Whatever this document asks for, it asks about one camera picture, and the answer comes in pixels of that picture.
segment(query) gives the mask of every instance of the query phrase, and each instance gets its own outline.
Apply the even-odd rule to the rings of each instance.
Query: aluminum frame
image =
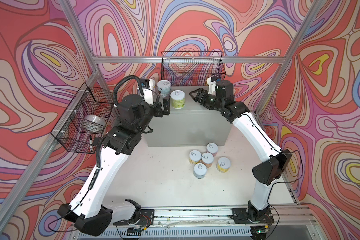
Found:
[[[282,57],[222,57],[224,63],[280,63],[280,66],[275,72],[274,77],[271,79],[268,87],[266,88],[262,98],[260,99],[259,104],[256,107],[256,112],[259,109],[263,108],[266,103],[269,101],[269,98],[272,95],[273,90],[281,79],[281,76],[284,74],[289,62],[292,59],[294,52],[297,50],[298,45],[301,43],[303,37],[307,29],[311,26],[314,18],[316,17],[318,11],[324,0],[314,0],[311,7],[309,8],[307,15],[305,16],[302,25],[298,29],[296,36],[293,38],[291,45],[289,46],[287,53]],[[84,54],[93,69],[93,72],[90,78],[87,80],[88,86],[93,86],[95,81],[99,83],[99,85],[108,89],[108,85],[102,74],[100,74],[100,70],[98,68],[99,63],[160,63],[161,57],[99,57],[94,56],[91,51],[84,32],[80,26],[80,23],[77,19],[77,16],[73,10],[73,7],[69,3],[69,0],[60,0],[61,7],[63,9],[64,14],[67,17],[69,24],[72,26],[73,32],[77,37],[79,44],[82,46]],[[70,112],[76,107],[78,103],[78,99],[81,98],[83,91],[79,91],[76,97],[72,100],[71,104],[67,107],[66,111],[63,113],[63,116],[59,120],[58,124],[63,124],[64,121],[68,118]],[[43,143],[40,150],[37,152],[36,156],[32,159],[31,163],[28,165],[24,173],[21,175],[19,180],[16,182],[13,189],[10,191],[9,195],[6,197],[4,202],[0,205],[0,235],[2,231],[5,229],[6,225],[10,221],[11,217],[15,213],[19,204],[23,200],[24,196],[28,192],[29,188],[33,184],[34,180],[40,173],[43,168],[45,162],[51,155],[53,149],[57,145],[56,139],[52,137],[52,135],[48,136],[47,140]],[[290,224],[296,224],[295,220],[292,220]],[[72,238],[75,239],[77,237],[77,231],[72,232]]]

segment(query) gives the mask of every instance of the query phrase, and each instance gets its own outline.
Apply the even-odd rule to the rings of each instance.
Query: gray platform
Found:
[[[208,87],[172,87],[171,91],[185,92],[185,106],[182,109],[171,107],[169,116],[153,118],[149,126],[154,132],[145,134],[149,147],[167,146],[206,146],[214,142],[225,144],[232,124],[219,111],[211,111],[196,103],[189,92]]]

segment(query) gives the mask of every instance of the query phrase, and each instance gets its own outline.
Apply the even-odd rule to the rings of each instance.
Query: pink can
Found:
[[[206,151],[211,153],[213,156],[216,156],[217,151],[219,151],[219,147],[215,143],[211,142],[206,145]]]

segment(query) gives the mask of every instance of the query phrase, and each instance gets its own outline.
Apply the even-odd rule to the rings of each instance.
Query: white table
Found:
[[[193,149],[206,151],[200,146],[148,147],[143,138],[116,174],[103,204],[129,198],[142,207],[246,205],[255,184],[252,168],[261,161],[241,132],[232,126],[203,179],[195,178],[188,161]],[[231,160],[226,173],[216,169],[222,156]],[[273,187],[269,203],[294,204],[285,184]]]

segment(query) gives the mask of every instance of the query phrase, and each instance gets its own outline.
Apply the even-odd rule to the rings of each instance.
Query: wire basket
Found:
[[[112,110],[112,94],[102,88],[87,87],[61,129],[52,135],[68,151],[93,154]],[[97,121],[89,116],[97,116]]]
[[[207,78],[225,78],[221,51],[163,51],[161,79],[172,86],[207,86]]]

